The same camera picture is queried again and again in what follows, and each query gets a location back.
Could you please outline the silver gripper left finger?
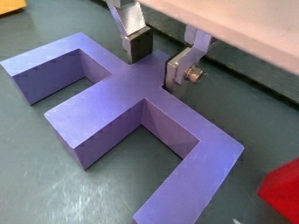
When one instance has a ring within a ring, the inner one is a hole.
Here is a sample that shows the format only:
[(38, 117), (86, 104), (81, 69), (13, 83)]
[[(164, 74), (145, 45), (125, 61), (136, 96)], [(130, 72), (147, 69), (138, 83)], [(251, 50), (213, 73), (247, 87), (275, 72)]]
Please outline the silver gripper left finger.
[(153, 31), (145, 25), (141, 5), (134, 0), (105, 0), (120, 31), (128, 63), (136, 63), (153, 50)]

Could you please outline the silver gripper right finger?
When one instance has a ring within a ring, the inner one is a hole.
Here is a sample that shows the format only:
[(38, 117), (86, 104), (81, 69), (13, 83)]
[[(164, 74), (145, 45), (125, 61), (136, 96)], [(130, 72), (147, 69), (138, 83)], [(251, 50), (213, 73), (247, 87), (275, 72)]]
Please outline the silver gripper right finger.
[(211, 49), (212, 36), (187, 25), (184, 42), (187, 44), (185, 48), (165, 62), (164, 89), (169, 93), (176, 90), (184, 80), (191, 83), (200, 80), (203, 71), (196, 67), (196, 64)]

